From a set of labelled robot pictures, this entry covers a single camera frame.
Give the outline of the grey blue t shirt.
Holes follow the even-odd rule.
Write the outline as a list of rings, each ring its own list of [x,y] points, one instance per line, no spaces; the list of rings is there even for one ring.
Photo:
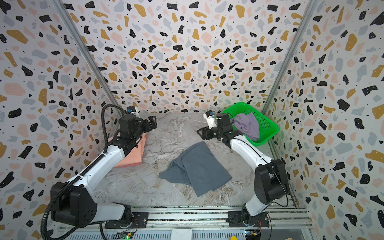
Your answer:
[[[159,178],[191,186],[200,197],[228,183],[232,176],[215,158],[205,142],[189,147],[175,158]]]

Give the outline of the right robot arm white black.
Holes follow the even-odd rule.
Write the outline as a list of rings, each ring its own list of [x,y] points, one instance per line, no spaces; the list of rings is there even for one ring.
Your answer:
[[[278,199],[288,197],[289,184],[285,162],[274,160],[263,154],[252,141],[260,140],[260,125],[253,114],[239,114],[207,111],[204,114],[207,127],[197,130],[203,140],[218,139],[239,154],[254,170],[254,194],[240,213],[240,221],[252,227],[261,224],[260,215]]]

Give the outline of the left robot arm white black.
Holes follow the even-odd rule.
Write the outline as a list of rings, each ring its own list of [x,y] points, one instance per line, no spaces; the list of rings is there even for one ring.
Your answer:
[[[53,221],[84,228],[88,225],[115,221],[129,226],[133,222],[131,206],[119,203],[97,204],[92,193],[106,174],[129,153],[138,148],[144,134],[157,128],[157,118],[142,119],[127,114],[119,119],[119,131],[107,143],[107,151],[101,153],[84,170],[66,183],[56,183],[51,188]]]

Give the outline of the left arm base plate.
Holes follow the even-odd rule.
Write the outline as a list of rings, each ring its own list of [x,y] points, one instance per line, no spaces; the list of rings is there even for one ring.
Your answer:
[[[127,215],[126,219],[119,221],[108,221],[105,229],[135,230],[145,229],[149,218],[148,212],[133,212]]]

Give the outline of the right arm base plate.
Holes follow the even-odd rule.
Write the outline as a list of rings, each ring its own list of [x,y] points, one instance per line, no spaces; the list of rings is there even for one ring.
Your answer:
[[[228,212],[227,223],[231,228],[269,227],[270,221],[266,212],[251,216],[246,210]]]

